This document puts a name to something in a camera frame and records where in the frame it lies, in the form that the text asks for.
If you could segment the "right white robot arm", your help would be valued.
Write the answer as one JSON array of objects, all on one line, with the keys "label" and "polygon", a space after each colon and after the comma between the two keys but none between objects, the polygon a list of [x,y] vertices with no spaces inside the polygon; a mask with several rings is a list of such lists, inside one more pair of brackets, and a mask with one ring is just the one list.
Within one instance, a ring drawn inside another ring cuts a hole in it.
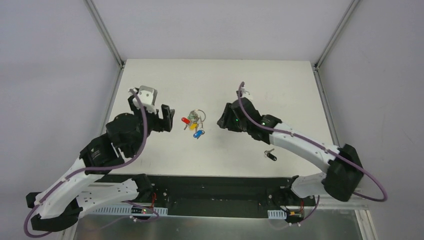
[{"label": "right white robot arm", "polygon": [[316,142],[273,115],[261,115],[245,97],[241,101],[228,102],[217,125],[232,132],[245,132],[254,140],[288,150],[320,169],[320,173],[292,177],[283,192],[284,200],[290,205],[322,193],[347,202],[364,176],[353,146]]}]

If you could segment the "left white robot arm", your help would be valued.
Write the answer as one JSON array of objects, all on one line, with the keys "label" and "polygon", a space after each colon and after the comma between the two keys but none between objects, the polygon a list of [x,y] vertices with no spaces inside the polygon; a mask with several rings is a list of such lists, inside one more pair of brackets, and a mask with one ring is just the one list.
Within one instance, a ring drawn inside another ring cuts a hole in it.
[{"label": "left white robot arm", "polygon": [[146,174],[135,175],[122,183],[99,191],[87,187],[112,170],[134,162],[143,151],[151,132],[170,132],[175,110],[163,104],[160,112],[139,107],[139,98],[128,98],[129,113],[121,113],[106,124],[106,132],[94,138],[68,171],[47,190],[26,196],[30,213],[24,231],[39,231],[39,237],[63,231],[78,222],[87,212],[117,203],[152,198],[153,186]]}]

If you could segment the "large metal keyring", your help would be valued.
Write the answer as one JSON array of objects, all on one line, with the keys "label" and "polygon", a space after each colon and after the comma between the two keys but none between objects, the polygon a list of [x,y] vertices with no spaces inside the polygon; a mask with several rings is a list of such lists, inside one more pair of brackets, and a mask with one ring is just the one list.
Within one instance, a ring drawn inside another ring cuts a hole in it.
[{"label": "large metal keyring", "polygon": [[190,111],[189,115],[188,115],[188,119],[192,122],[192,123],[203,123],[206,120],[206,113],[201,110],[201,109],[194,109],[192,111]]}]

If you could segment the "green tag key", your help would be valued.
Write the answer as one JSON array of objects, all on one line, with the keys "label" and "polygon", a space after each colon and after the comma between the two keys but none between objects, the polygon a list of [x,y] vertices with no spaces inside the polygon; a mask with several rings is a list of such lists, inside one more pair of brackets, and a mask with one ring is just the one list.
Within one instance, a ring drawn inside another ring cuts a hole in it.
[{"label": "green tag key", "polygon": [[196,111],[191,111],[187,118],[191,120],[192,123],[197,123],[200,120],[200,116],[196,113]]}]

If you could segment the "blue capped key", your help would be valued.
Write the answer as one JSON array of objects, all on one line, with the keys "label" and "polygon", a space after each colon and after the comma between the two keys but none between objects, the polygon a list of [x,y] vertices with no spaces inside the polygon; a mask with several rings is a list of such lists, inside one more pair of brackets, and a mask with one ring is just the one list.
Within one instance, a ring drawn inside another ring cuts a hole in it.
[{"label": "blue capped key", "polygon": [[204,135],[205,134],[205,131],[204,130],[202,130],[202,129],[200,129],[200,130],[197,130],[194,134],[193,134],[193,137],[195,138],[195,139],[199,139],[202,135]]}]

